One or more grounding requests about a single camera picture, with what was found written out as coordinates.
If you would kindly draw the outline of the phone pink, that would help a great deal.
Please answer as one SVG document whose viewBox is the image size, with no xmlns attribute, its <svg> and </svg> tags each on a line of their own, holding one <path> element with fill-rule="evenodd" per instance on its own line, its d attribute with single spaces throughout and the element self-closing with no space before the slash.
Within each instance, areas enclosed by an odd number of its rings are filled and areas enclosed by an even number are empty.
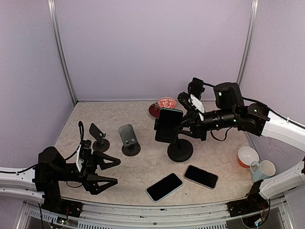
<svg viewBox="0 0 305 229">
<path fill-rule="evenodd" d="M 209 189 L 215 189 L 218 181 L 216 174 L 207 172 L 193 165 L 188 166 L 184 173 L 184 178 Z"/>
</svg>

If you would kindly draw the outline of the phone blue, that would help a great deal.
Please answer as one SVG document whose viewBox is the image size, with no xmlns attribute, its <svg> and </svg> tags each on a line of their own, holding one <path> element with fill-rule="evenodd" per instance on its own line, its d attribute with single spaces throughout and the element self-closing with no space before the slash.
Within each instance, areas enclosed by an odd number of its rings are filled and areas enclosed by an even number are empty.
<svg viewBox="0 0 305 229">
<path fill-rule="evenodd" d="M 159 202 L 179 189 L 182 185 L 183 181 L 175 173 L 171 173 L 149 186 L 146 189 L 146 193 L 153 202 Z"/>
<path fill-rule="evenodd" d="M 163 143 L 174 143 L 178 131 L 175 128 L 180 125 L 183 111 L 169 108 L 162 108 L 158 119 L 155 120 L 155 140 Z"/>
</svg>

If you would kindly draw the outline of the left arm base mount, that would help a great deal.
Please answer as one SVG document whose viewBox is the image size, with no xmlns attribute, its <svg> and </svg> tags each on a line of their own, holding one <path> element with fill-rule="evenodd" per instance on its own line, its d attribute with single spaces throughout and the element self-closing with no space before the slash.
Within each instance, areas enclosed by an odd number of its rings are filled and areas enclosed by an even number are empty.
<svg viewBox="0 0 305 229">
<path fill-rule="evenodd" d="M 60 200 L 46 200 L 42 204 L 44 210 L 76 218 L 80 217 L 82 207 L 81 202 L 62 198 Z"/>
</svg>

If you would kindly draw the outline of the red patterned teacup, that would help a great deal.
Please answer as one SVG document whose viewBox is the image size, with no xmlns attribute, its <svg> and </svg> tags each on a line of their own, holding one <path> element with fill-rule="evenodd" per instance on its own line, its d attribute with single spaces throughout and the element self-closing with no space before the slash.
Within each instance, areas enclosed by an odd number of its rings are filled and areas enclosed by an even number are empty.
<svg viewBox="0 0 305 229">
<path fill-rule="evenodd" d="M 174 109 L 176 107 L 177 102 L 173 98 L 163 97 L 158 100 L 157 104 L 160 108 Z"/>
</svg>

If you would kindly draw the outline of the folding phone stand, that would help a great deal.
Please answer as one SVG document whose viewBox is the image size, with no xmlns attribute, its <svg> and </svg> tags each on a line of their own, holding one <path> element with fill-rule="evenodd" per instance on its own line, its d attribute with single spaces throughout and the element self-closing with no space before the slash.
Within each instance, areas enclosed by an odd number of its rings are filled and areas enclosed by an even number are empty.
<svg viewBox="0 0 305 229">
<path fill-rule="evenodd" d="M 105 138 L 106 134 L 104 134 L 94 123 L 91 123 L 89 133 L 95 139 L 92 145 L 94 151 L 103 153 L 110 148 L 110 142 Z"/>
<path fill-rule="evenodd" d="M 123 142 L 122 152 L 126 156 L 136 156 L 141 150 L 141 146 L 135 135 L 133 126 L 131 124 L 119 127 L 119 134 Z"/>
</svg>

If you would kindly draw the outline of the orange white bowl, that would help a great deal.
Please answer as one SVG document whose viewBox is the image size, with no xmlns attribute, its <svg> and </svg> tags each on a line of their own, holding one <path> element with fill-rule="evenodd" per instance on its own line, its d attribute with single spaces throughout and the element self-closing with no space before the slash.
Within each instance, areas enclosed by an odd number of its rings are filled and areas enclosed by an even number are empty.
<svg viewBox="0 0 305 229">
<path fill-rule="evenodd" d="M 243 146 L 238 150 L 238 164 L 249 168 L 252 162 L 259 162 L 258 153 L 251 147 Z"/>
</svg>

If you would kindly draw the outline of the black pole stand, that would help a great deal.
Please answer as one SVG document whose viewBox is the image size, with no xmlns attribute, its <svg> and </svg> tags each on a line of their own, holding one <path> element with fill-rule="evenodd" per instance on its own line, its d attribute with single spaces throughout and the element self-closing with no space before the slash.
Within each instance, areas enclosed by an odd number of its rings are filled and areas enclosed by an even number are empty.
<svg viewBox="0 0 305 229">
<path fill-rule="evenodd" d="M 178 135 L 174 143 L 167 148 L 168 157 L 174 162 L 184 162 L 193 154 L 193 145 L 185 139 L 179 139 Z"/>
</svg>

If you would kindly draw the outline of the light blue mug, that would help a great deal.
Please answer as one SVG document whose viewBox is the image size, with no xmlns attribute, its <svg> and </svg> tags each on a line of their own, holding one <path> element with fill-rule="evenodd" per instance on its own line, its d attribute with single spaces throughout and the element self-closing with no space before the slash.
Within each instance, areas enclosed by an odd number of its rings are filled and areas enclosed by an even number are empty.
<svg viewBox="0 0 305 229">
<path fill-rule="evenodd" d="M 252 173 L 252 182 L 253 183 L 267 178 L 268 175 L 264 172 L 263 166 L 264 166 L 264 161 L 262 161 L 261 163 L 259 163 L 257 161 L 253 161 L 251 163 L 250 170 Z"/>
</svg>

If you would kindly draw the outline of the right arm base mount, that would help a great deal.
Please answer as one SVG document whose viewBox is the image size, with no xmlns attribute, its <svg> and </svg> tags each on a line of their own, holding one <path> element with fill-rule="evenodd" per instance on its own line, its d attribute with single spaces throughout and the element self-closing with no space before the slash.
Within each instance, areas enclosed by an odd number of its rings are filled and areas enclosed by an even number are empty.
<svg viewBox="0 0 305 229">
<path fill-rule="evenodd" d="M 270 207 L 268 199 L 264 199 L 260 194 L 262 180 L 255 182 L 244 199 L 234 200 L 227 203 L 230 217 L 237 217 L 254 212 L 258 212 Z"/>
</svg>

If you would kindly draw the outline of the right aluminium frame post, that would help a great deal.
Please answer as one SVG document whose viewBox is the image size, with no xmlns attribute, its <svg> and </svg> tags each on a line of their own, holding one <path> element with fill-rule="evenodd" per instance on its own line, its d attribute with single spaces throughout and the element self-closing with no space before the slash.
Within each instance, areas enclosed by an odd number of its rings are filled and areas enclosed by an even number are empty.
<svg viewBox="0 0 305 229">
<path fill-rule="evenodd" d="M 252 45 L 254 31 L 255 31 L 258 8 L 259 8 L 259 0 L 252 0 L 249 22 L 248 22 L 247 33 L 246 33 L 246 39 L 245 39 L 245 44 L 244 44 L 244 50 L 243 50 L 241 63 L 240 63 L 237 80 L 236 80 L 236 83 L 239 85 L 240 89 L 242 87 L 242 82 L 244 79 L 244 74 L 245 74 L 248 58 L 250 55 L 251 45 Z"/>
</svg>

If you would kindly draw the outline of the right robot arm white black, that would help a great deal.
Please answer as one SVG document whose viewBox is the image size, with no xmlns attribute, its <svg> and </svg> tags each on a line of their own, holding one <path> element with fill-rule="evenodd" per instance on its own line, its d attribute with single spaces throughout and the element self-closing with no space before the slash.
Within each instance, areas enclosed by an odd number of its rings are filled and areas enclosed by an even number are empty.
<svg viewBox="0 0 305 229">
<path fill-rule="evenodd" d="M 197 78 L 188 84 L 188 91 L 178 95 L 187 113 L 174 128 L 180 134 L 205 139 L 208 131 L 237 128 L 239 131 L 284 142 L 299 150 L 305 149 L 305 127 L 284 117 L 262 102 L 241 95 L 237 83 L 213 85 L 217 110 L 204 112 L 201 94 L 207 84 Z"/>
</svg>

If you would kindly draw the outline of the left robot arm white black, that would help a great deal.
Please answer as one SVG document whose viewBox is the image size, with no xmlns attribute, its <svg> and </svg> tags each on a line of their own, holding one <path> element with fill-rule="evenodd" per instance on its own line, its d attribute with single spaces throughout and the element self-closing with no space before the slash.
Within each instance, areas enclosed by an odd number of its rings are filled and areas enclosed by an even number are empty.
<svg viewBox="0 0 305 229">
<path fill-rule="evenodd" d="M 121 161 L 90 146 L 80 144 L 75 151 L 76 162 L 68 163 L 59 151 L 50 146 L 38 155 L 38 163 L 23 170 L 0 169 L 0 193 L 36 200 L 43 207 L 62 212 L 67 202 L 61 197 L 59 182 L 77 182 L 92 195 L 98 195 L 118 184 L 111 177 L 99 176 L 97 168 L 105 170 L 118 166 Z"/>
</svg>

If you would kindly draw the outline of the aluminium frame post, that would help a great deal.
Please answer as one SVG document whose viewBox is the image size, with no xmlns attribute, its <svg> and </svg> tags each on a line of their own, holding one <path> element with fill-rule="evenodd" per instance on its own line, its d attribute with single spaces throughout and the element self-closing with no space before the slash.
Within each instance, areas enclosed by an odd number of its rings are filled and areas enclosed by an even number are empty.
<svg viewBox="0 0 305 229">
<path fill-rule="evenodd" d="M 69 74 L 65 54 L 64 54 L 64 49 L 63 45 L 61 42 L 61 34 L 60 34 L 60 28 L 59 28 L 59 23 L 58 23 L 58 17 L 57 17 L 57 12 L 56 12 L 56 4 L 54 0 L 48 0 L 48 9 L 49 9 L 49 15 L 51 19 L 51 24 L 52 24 L 52 30 L 53 30 L 53 35 L 55 39 L 55 44 L 57 48 L 57 53 L 60 61 L 60 65 L 62 68 L 63 72 L 63 77 L 68 89 L 68 93 L 71 99 L 71 102 L 73 106 L 75 106 L 78 103 L 77 96 L 74 90 L 74 87 L 72 85 L 72 80 Z"/>
<path fill-rule="evenodd" d="M 249 22 L 248 22 L 247 33 L 246 33 L 246 39 L 245 39 L 245 44 L 244 44 L 244 50 L 243 50 L 241 63 L 240 63 L 237 80 L 236 80 L 236 83 L 239 85 L 240 89 L 242 87 L 242 82 L 244 79 L 244 74 L 245 74 L 248 58 L 250 55 L 251 45 L 252 45 L 254 31 L 255 31 L 258 8 L 259 8 L 259 0 L 252 0 Z"/>
</svg>

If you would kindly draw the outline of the front aluminium rail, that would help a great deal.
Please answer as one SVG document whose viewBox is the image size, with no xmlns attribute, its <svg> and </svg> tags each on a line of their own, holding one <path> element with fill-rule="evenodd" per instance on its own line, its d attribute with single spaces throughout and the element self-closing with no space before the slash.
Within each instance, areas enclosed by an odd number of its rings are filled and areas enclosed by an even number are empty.
<svg viewBox="0 0 305 229">
<path fill-rule="evenodd" d="M 58 224 L 59 214 L 39 210 L 38 205 L 23 202 L 14 228 L 40 229 L 51 223 L 59 229 L 225 229 L 230 220 L 242 223 L 252 214 L 231 217 L 226 201 L 182 206 L 127 206 L 84 201 L 80 216 L 69 217 L 65 225 Z"/>
</svg>

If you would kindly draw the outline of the left aluminium frame post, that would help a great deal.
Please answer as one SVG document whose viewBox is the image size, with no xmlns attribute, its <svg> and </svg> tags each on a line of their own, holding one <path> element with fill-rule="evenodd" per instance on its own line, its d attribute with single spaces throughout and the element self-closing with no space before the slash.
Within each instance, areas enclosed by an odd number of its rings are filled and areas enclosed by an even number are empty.
<svg viewBox="0 0 305 229">
<path fill-rule="evenodd" d="M 56 4 L 54 0 L 48 0 L 48 9 L 49 9 L 49 15 L 51 19 L 51 24 L 52 24 L 52 30 L 53 30 L 53 35 L 55 39 L 55 44 L 57 48 L 57 53 L 60 61 L 60 65 L 62 68 L 63 72 L 63 77 L 68 89 L 68 93 L 71 99 L 71 102 L 73 106 L 75 106 L 78 103 L 77 96 L 74 90 L 74 87 L 72 85 L 72 80 L 69 74 L 65 54 L 64 54 L 64 49 L 63 45 L 61 42 L 61 34 L 60 34 L 60 28 L 59 28 L 59 23 L 58 23 L 58 17 L 57 17 L 57 12 L 56 12 Z"/>
</svg>

